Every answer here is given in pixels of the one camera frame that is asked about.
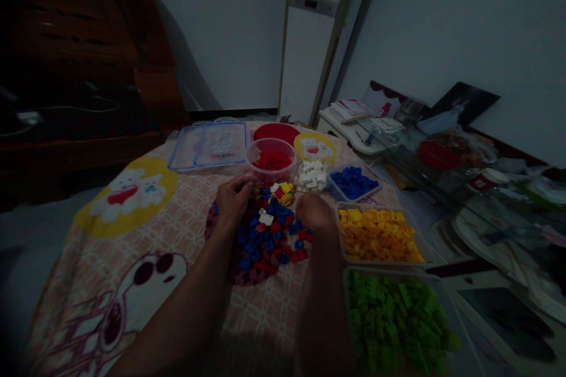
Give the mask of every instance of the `hand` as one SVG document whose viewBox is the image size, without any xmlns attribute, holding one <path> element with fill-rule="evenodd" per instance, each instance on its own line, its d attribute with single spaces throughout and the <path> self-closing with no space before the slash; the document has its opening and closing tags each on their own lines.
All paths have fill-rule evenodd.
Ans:
<svg viewBox="0 0 566 377">
<path fill-rule="evenodd" d="M 257 180 L 255 176 L 239 176 L 218 187 L 218 222 L 223 226 L 238 226 L 248 208 L 249 194 Z"/>
<path fill-rule="evenodd" d="M 297 218 L 318 237 L 335 237 L 338 228 L 334 211 L 319 195 L 307 192 L 297 201 Z"/>
</svg>

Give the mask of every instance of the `electrical cable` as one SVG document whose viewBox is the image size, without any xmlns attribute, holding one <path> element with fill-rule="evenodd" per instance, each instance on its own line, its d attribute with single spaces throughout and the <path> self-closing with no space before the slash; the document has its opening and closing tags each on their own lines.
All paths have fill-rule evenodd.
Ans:
<svg viewBox="0 0 566 377">
<path fill-rule="evenodd" d="M 0 137 L 12 137 L 13 135 L 23 134 L 23 133 L 28 132 L 29 130 L 31 130 L 35 126 L 36 126 L 36 124 L 30 125 L 29 127 L 25 127 L 25 128 L 18 130 L 18 131 L 14 131 L 13 133 L 3 133 L 3 134 L 0 134 Z"/>
<path fill-rule="evenodd" d="M 46 106 L 46 107 L 41 107 L 41 108 L 26 109 L 24 112 L 33 112 L 33 111 L 38 111 L 38 110 L 52 110 L 52 109 L 76 109 L 76 110 L 81 110 L 81 111 L 84 111 L 84 112 L 106 113 L 106 112 L 113 112 L 113 111 L 118 110 L 120 108 L 120 103 L 118 103 L 114 100 L 110 100 L 110 99 L 107 99 L 107 98 L 104 98 L 104 97 L 100 97 L 99 95 L 94 95 L 93 97 L 99 98 L 100 100 L 110 102 L 110 103 L 112 103 L 116 106 L 114 106 L 112 109 L 105 109 L 105 110 L 101 110 L 101 111 L 92 110 L 92 109 L 83 109 L 83 108 L 76 107 L 76 106 L 66 106 L 66 105 Z"/>
</svg>

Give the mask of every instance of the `floor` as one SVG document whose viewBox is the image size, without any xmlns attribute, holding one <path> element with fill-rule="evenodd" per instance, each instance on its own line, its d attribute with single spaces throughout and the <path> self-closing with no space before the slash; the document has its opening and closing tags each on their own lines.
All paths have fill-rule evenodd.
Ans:
<svg viewBox="0 0 566 377">
<path fill-rule="evenodd" d="M 35 306 L 75 214 L 100 190 L 0 214 L 0 305 L 16 353 L 25 349 Z"/>
</svg>

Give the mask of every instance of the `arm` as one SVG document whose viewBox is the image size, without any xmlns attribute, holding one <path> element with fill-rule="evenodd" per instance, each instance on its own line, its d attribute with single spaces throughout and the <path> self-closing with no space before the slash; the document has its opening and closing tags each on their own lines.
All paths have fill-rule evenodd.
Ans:
<svg viewBox="0 0 566 377">
<path fill-rule="evenodd" d="M 218 188 L 218 222 L 205 248 L 108 376 L 187 375 L 198 365 L 218 328 L 232 239 L 254 180 L 242 176 Z"/>
<path fill-rule="evenodd" d="M 312 230 L 312 252 L 299 299 L 295 337 L 296 375 L 351 375 L 356 357 L 342 293 L 338 228 L 330 206 L 306 193 L 297 217 Z"/>
</svg>

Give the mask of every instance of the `cartoon dog print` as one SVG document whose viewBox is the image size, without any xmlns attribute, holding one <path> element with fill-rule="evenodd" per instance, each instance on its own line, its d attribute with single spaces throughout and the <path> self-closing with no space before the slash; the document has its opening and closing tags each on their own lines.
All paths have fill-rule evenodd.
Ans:
<svg viewBox="0 0 566 377">
<path fill-rule="evenodd" d="M 312 161 L 325 159 L 334 154 L 332 149 L 328 148 L 323 141 L 317 143 L 314 138 L 303 138 L 301 143 L 305 147 L 305 158 Z"/>
<path fill-rule="evenodd" d="M 159 186 L 161 174 L 157 174 L 140 180 L 140 206 L 146 208 L 149 205 L 160 204 L 167 195 L 167 189 Z"/>
<path fill-rule="evenodd" d="M 113 292 L 74 305 L 45 366 L 50 377 L 103 377 L 187 273 L 178 253 L 148 253 Z"/>
<path fill-rule="evenodd" d="M 90 216 L 100 215 L 105 223 L 114 221 L 120 212 L 129 214 L 139 203 L 140 178 L 145 173 L 143 169 L 127 169 L 118 175 L 111 183 L 112 192 L 97 200 L 91 207 Z"/>
</svg>

